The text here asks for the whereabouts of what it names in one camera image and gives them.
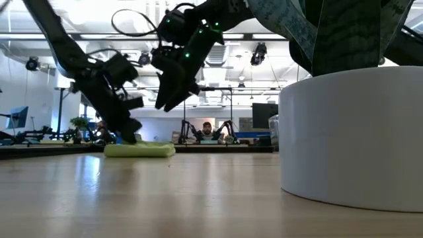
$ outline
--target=potted plant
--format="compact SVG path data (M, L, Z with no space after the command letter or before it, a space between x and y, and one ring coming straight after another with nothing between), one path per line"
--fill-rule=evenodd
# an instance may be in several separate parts
M81 143L82 136L79 137L80 130L88 128L88 119L82 117L75 117L70 120L71 124L75 127L75 137L73 139L74 143Z

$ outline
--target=green plant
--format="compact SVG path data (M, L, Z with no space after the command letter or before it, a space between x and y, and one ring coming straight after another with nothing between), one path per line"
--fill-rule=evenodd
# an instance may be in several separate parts
M82 117L75 117L70 120L76 128L84 128L88 126L88 119Z

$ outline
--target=blue object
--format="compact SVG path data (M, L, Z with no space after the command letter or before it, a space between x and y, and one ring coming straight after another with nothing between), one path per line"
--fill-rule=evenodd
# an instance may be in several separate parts
M88 122L88 127L91 129L95 129L97 127L97 124L95 122Z
M235 132L238 139L258 138L259 136L270 136L270 132Z
M27 106L13 108L9 114L11 117L7 119L7 129L25 128L26 117L28 116Z
M252 104L252 127L269 129L269 118L277 115L279 108L277 104L253 103Z
M202 145L217 145L219 142L216 140L202 140L200 144Z

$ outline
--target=black spotlight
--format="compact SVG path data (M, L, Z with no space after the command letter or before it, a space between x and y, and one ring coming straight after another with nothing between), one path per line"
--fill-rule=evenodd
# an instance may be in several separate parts
M25 68L29 71L38 71L40 69L40 62L38 62L38 57L31 56L27 61Z
M264 42L257 44L256 49L252 53L251 65L258 66L264 61L264 56L267 54L267 47Z
M151 63L150 55L147 52L141 53L141 56L138 59L138 63L142 66L149 65Z
M385 62L386 62L385 57L382 57L382 58L379 60L379 65L383 65L383 64L385 64Z
M243 82L240 82L238 84L238 88L245 88L245 84Z

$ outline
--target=black monitor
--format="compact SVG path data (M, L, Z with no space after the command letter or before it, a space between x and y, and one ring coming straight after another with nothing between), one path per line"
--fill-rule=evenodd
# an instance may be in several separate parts
M26 116L28 116L28 107L14 108L9 115L6 122L7 129L24 128L26 125Z
M253 103L252 104L252 127L269 129L269 118L278 115L277 104Z

